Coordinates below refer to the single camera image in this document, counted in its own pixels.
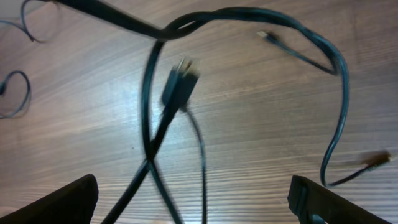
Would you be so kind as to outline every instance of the wooden surface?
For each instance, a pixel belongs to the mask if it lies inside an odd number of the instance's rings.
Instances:
[[[160,27],[189,12],[230,6],[266,7],[297,18],[332,41],[351,72],[349,115],[328,180],[361,167],[365,152],[398,152],[396,0],[111,4]],[[60,17],[49,11],[46,5],[27,16],[36,32],[47,32],[58,21],[59,33],[47,44],[29,42],[16,29],[0,30],[0,78],[23,70],[32,84],[26,115],[0,121],[0,212],[21,208],[91,173],[99,185],[92,223],[99,223],[143,158],[138,99],[154,40],[64,7]],[[169,70],[184,55],[200,62],[192,110],[207,145],[209,223],[298,223],[287,205],[290,179],[303,175],[319,182],[320,163],[338,119],[340,78],[263,42],[256,35],[260,29],[273,30],[295,49],[325,61],[287,28],[216,21],[170,41],[157,67],[154,126]],[[15,88],[6,96],[11,106],[25,91],[20,81],[13,81]],[[200,223],[200,156],[185,114],[176,116],[157,160],[183,219]],[[332,191],[398,223],[397,171],[393,162]],[[170,220],[148,176],[118,222]]]

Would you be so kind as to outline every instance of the wooden table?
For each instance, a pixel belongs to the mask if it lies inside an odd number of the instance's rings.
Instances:
[[[111,4],[160,27],[189,12],[230,6],[265,7],[297,18],[332,41],[351,72],[348,119],[328,179],[357,170],[365,152],[398,152],[397,1]],[[23,70],[32,84],[27,113],[0,121],[0,212],[21,208],[91,173],[99,185],[92,222],[99,223],[143,158],[139,91],[154,40],[65,7],[53,9],[48,3],[27,16],[32,30],[59,31],[46,44],[30,42],[17,29],[0,30],[0,78]],[[159,96],[172,66],[183,56],[199,61],[201,77],[191,105],[206,141],[209,223],[298,223],[287,205],[291,177],[319,182],[320,163],[338,120],[340,78],[262,41],[256,35],[260,29],[273,30],[289,46],[326,62],[288,28],[215,21],[170,41],[157,67],[153,126],[159,121]],[[20,81],[16,78],[10,85],[11,106],[25,91]],[[187,115],[176,115],[157,161],[183,219],[200,223],[200,155]],[[397,223],[397,171],[393,162],[332,191]],[[170,223],[151,176],[118,221]]]

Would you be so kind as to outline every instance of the brown wooden tabletop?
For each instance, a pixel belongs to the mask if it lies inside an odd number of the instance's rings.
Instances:
[[[284,12],[334,43],[351,72],[343,136],[327,171],[337,180],[361,167],[367,152],[398,153],[398,1],[109,1],[159,27],[178,16],[222,7]],[[124,192],[143,156],[141,78],[153,39],[52,3],[26,16],[38,44],[19,30],[0,30],[0,80],[23,70],[32,85],[29,110],[0,121],[0,214],[21,208],[85,174],[94,174],[100,223]],[[198,60],[191,97],[208,159],[209,223],[298,223],[287,204],[292,175],[319,183],[319,168],[341,105],[341,79],[287,55],[256,35],[274,31],[289,46],[326,63],[297,32],[269,24],[214,21],[167,43],[152,92],[152,123],[170,69]],[[22,79],[10,83],[0,109],[18,104]],[[186,223],[201,221],[197,140],[186,114],[176,115],[157,156]],[[398,163],[332,189],[398,223]],[[171,223],[148,175],[119,223]]]

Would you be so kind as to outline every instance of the wood grain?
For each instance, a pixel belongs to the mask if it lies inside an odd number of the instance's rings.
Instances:
[[[297,18],[331,40],[351,71],[349,116],[328,179],[355,171],[357,166],[344,164],[358,163],[365,152],[398,152],[397,1],[109,3],[160,27],[189,12],[231,6],[265,7]],[[29,42],[19,30],[0,30],[0,78],[23,70],[32,84],[26,115],[0,121],[0,213],[91,173],[99,185],[92,223],[100,223],[143,158],[138,100],[154,40],[64,7],[60,17],[52,10],[46,4],[27,15],[39,33],[56,27],[50,31],[57,36],[44,45]],[[298,223],[286,199],[291,176],[319,182],[338,119],[341,80],[263,42],[256,36],[259,29],[274,30],[295,49],[324,60],[287,28],[214,21],[167,43],[157,67],[153,126],[171,67],[183,55],[200,61],[192,110],[207,146],[209,223]],[[24,91],[19,80],[13,82],[7,95],[11,103]],[[176,116],[157,160],[183,219],[200,223],[200,156],[185,114]],[[397,223],[397,170],[393,162],[332,191]],[[171,223],[151,176],[118,223]]]

